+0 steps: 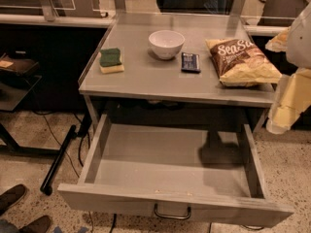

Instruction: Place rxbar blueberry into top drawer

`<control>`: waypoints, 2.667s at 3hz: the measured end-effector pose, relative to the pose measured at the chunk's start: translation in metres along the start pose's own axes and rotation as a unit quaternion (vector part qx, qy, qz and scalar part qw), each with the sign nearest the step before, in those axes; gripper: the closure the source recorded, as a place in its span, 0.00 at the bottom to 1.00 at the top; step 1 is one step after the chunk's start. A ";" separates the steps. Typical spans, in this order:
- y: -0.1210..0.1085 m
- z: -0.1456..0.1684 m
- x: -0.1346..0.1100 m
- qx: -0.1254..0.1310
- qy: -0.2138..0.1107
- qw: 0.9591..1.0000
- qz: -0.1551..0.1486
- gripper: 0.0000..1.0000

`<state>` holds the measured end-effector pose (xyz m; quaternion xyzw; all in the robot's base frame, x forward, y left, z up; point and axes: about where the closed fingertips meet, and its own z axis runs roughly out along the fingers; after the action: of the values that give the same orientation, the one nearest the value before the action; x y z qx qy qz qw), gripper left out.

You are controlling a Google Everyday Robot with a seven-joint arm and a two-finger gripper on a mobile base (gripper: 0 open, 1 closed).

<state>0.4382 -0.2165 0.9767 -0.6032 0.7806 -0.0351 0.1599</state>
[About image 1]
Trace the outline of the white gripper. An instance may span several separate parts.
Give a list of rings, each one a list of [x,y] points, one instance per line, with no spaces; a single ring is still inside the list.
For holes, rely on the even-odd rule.
[[[311,106],[311,4],[294,20],[291,29],[286,28],[269,40],[265,48],[286,51],[287,60],[300,67],[291,76],[281,78],[268,114],[267,131],[283,134]]]

